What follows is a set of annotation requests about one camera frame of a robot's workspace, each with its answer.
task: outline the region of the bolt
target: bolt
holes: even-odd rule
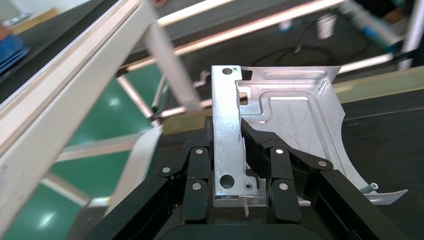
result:
[[[281,189],[281,190],[289,189],[289,186],[285,183],[280,183],[278,186],[279,186],[279,189]]]
[[[327,163],[325,161],[319,161],[318,164],[322,167],[327,166]]]
[[[193,187],[194,190],[199,190],[199,189],[202,188],[202,185],[200,185],[200,183],[196,182],[196,183],[193,184],[192,187]]]

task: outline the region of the metal rod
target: metal rod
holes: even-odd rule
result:
[[[371,184],[369,184],[368,186],[366,186],[366,187],[362,188],[362,189],[360,190],[360,192],[361,192],[361,193],[363,193],[363,194],[370,194],[371,192],[373,192],[373,191],[375,191],[375,190],[377,190],[377,189],[379,189],[379,186],[377,185],[377,183],[372,182],[372,183],[371,183]]]
[[[144,35],[144,42],[157,64],[166,75],[169,87],[180,105],[188,112],[200,111],[200,97],[192,86],[183,63],[173,52],[173,46],[166,32],[154,22]]]
[[[203,100],[200,102],[200,106],[202,108],[207,108],[212,106],[212,99]],[[179,106],[176,108],[168,109],[160,113],[161,118],[167,118],[178,114],[183,114],[186,112],[186,108],[184,106]]]
[[[162,93],[164,91],[165,85],[167,84],[165,79],[166,76],[163,74],[160,78],[159,86],[157,86],[156,93],[154,94],[153,102],[151,103],[152,108],[158,108],[159,104],[161,103]]]
[[[187,54],[214,44],[218,44],[239,36],[243,36],[248,33],[252,33],[257,30],[267,28],[272,25],[276,25],[280,22],[305,16],[320,10],[328,9],[335,5],[338,5],[346,0],[315,0],[309,3],[305,3],[296,7],[293,7],[288,10],[281,11],[279,13],[263,17],[261,19],[246,23],[244,25],[223,31],[197,41],[187,43],[185,45],[175,48],[175,55],[180,56]],[[153,57],[147,57],[140,61],[133,62],[131,64],[125,65],[124,67],[127,71],[131,72],[147,65],[155,63]]]
[[[153,115],[153,111],[146,104],[142,96],[136,90],[136,88],[131,84],[131,82],[124,76],[121,75],[117,79],[118,83],[121,85],[123,90],[128,94],[129,98],[134,102],[138,109],[143,113],[143,115],[148,119]],[[159,126],[157,121],[152,121],[151,125],[154,127]]]
[[[48,172],[40,183],[82,207],[91,201],[91,197],[54,173]]]
[[[383,54],[383,55],[380,55],[380,56],[375,56],[375,57],[371,57],[371,58],[368,58],[368,59],[351,62],[351,63],[348,63],[348,64],[341,66],[341,69],[340,69],[340,71],[338,71],[338,74],[344,74],[344,73],[355,71],[355,70],[358,70],[358,69],[364,69],[364,68],[368,68],[368,67],[371,67],[371,66],[384,64],[384,63],[387,63],[391,60],[393,60],[393,54],[387,53],[387,54]]]
[[[161,17],[157,23],[161,26],[167,26],[176,22],[179,22],[183,19],[189,18],[191,16],[203,13],[210,9],[214,9],[221,5],[231,3],[235,0],[205,0],[197,4],[191,5],[164,17]]]
[[[412,15],[409,20],[408,31],[402,46],[402,53],[414,51],[420,45],[424,32],[424,0],[415,0]],[[406,59],[399,62],[398,69],[409,69],[412,65],[412,59]]]
[[[136,133],[96,142],[68,146],[59,155],[56,162],[129,151],[133,149],[134,144],[142,135],[143,133]]]

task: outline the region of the aluminum frame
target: aluminum frame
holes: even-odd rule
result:
[[[150,38],[153,48],[165,47],[169,50],[168,56],[173,55],[169,38],[150,30],[155,26],[156,33],[162,31],[157,20],[156,11],[148,0],[118,1],[2,105],[0,237],[4,236],[139,39]],[[190,86],[188,93],[194,92],[189,79],[184,77],[187,73],[179,59],[164,61],[163,65],[172,67],[168,79],[173,81],[174,76],[182,76],[177,81],[185,81]],[[195,105],[193,101],[186,107],[195,110],[192,107]],[[60,181],[53,182],[58,186]],[[64,195],[70,193],[69,199],[72,199],[75,194],[71,196],[71,192]],[[82,199],[85,197],[75,201],[83,204]]]

